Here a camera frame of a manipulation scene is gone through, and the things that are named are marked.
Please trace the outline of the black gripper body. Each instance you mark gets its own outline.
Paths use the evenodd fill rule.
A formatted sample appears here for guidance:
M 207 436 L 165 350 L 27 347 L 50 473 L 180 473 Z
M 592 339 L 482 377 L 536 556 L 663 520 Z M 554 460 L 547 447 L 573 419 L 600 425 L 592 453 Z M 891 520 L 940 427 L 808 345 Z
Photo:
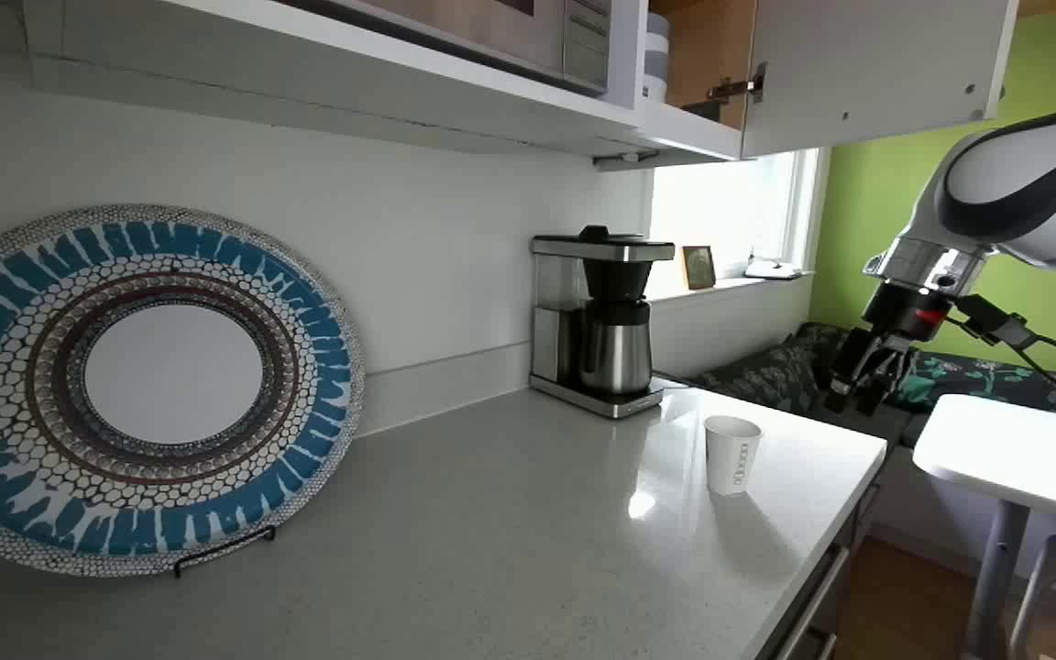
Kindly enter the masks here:
M 950 311 L 941 293 L 880 282 L 862 319 L 873 336 L 933 339 Z

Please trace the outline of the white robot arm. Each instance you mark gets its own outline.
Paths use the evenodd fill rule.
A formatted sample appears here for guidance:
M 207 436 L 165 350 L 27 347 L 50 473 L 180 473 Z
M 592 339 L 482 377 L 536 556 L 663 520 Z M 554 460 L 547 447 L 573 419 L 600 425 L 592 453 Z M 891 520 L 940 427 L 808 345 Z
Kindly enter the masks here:
M 913 345 L 950 311 L 966 334 L 1004 339 L 1035 366 L 1026 319 L 971 290 L 994 253 L 1056 271 L 1056 113 L 967 135 L 940 162 L 911 222 L 867 265 L 878 293 L 824 374 L 830 403 L 888 400 Z

